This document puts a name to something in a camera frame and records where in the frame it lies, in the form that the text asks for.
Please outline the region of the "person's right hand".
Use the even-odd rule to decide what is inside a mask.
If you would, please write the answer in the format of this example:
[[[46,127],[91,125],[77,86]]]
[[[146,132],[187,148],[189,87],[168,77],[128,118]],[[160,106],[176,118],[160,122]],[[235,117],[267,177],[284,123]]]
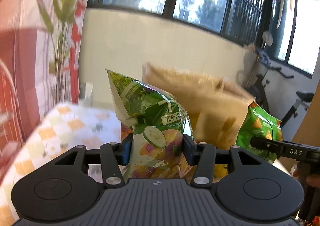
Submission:
[[[312,175],[310,173],[310,167],[308,166],[297,166],[292,175],[304,186],[308,185],[314,188],[320,188],[319,175]]]

